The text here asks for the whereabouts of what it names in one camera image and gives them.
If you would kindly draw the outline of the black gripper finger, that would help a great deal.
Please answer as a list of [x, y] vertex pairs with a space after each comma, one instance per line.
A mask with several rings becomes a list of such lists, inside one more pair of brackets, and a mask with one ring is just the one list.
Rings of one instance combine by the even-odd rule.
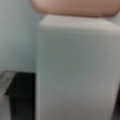
[[35, 120], [35, 81], [35, 73], [0, 73], [0, 104], [8, 104], [10, 120]]

